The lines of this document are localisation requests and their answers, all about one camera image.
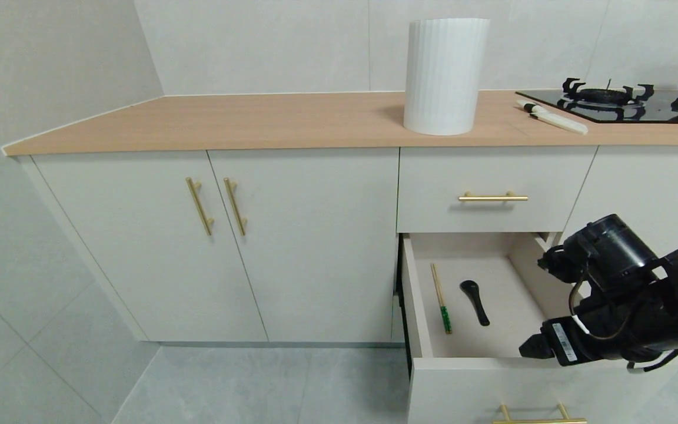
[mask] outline wooden countertop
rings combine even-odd
[[[161,97],[7,145],[8,156],[232,148],[678,145],[678,124],[587,125],[586,136],[536,121],[513,91],[481,91],[476,123],[460,136],[403,127],[404,93]]]

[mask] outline floor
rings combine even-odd
[[[396,424],[404,349],[162,347],[113,424]],[[678,422],[678,374],[634,424]]]

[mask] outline open drawer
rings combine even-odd
[[[560,367],[524,359],[519,345],[543,320],[568,314],[571,286],[536,265],[548,246],[532,233],[404,234],[401,286],[412,374],[408,422],[490,423],[570,416],[628,422],[678,371],[678,360],[631,374],[623,360]],[[444,332],[435,263],[452,334]],[[490,320],[482,327],[460,282],[474,280]]]

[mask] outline cable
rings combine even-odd
[[[675,357],[678,357],[678,349],[673,349],[673,351],[671,351],[666,357],[664,357],[663,360],[661,360],[661,362],[657,363],[656,365],[650,365],[649,367],[644,368],[635,368],[634,367],[635,362],[632,362],[632,360],[630,360],[629,362],[627,362],[627,370],[629,370],[630,372],[641,371],[643,373],[649,373],[650,371],[655,371],[658,368],[668,364],[669,362],[672,362],[672,360]]]
[[[570,303],[570,314],[572,316],[575,316],[574,313],[574,301],[575,298],[577,297],[577,293],[579,292],[579,287],[581,287],[582,283],[584,283],[584,280],[587,278],[587,266],[582,270],[582,274],[579,277],[579,280],[577,283],[572,287],[572,291],[570,292],[570,298],[569,298],[569,303]],[[613,340],[617,336],[619,336],[622,331],[624,331],[624,328],[627,327],[627,324],[629,324],[629,321],[632,320],[632,316],[634,316],[635,313],[637,313],[637,309],[640,307],[640,303],[635,303],[634,306],[632,306],[632,309],[630,309],[629,314],[627,314],[627,317],[625,317],[624,321],[621,323],[619,326],[619,329],[616,330],[612,335],[610,336],[596,336],[595,334],[592,334],[590,330],[586,331],[586,334],[594,338],[595,340]]]

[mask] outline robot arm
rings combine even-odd
[[[535,359],[556,357],[562,366],[600,359],[651,362],[671,351],[654,370],[678,355],[678,249],[658,258],[617,215],[589,223],[551,248],[538,265],[566,283],[576,283],[570,315],[543,322],[540,333],[520,346]],[[666,277],[653,272],[662,268]],[[575,306],[579,286],[591,296]]]

